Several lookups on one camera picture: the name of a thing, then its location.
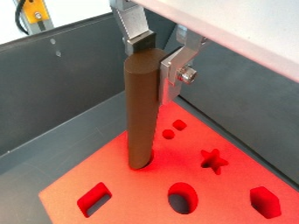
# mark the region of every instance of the yellow object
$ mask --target yellow object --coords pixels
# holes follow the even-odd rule
[[[42,20],[49,19],[49,14],[42,0],[26,0],[22,5],[22,12],[29,24],[34,24]]]

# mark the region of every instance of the rectangular hole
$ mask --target rectangular hole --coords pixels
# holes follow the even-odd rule
[[[104,206],[110,197],[112,194],[102,183],[96,184],[80,197],[77,205],[86,218]]]

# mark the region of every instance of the red board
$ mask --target red board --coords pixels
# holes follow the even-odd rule
[[[173,211],[173,193],[185,198],[189,213]],[[88,216],[104,195],[110,199]],[[299,223],[297,191],[175,103],[160,107],[153,161],[144,169],[128,168],[124,132],[40,199],[56,224]]]

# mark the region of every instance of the black cable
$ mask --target black cable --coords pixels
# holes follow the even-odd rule
[[[14,10],[14,24],[17,26],[17,28],[20,29],[20,31],[22,33],[25,33],[26,35],[29,35],[28,31],[22,28],[22,25],[20,23],[20,14],[21,14],[21,11],[22,11],[22,8],[24,8],[24,2],[25,0],[20,0],[17,6],[16,6],[16,10]]]

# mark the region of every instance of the gray wall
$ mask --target gray wall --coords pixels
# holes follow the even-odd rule
[[[299,84],[215,43],[193,67],[181,97],[299,184]]]
[[[146,18],[164,48],[173,23]],[[106,14],[0,45],[0,155],[124,90],[121,38]]]

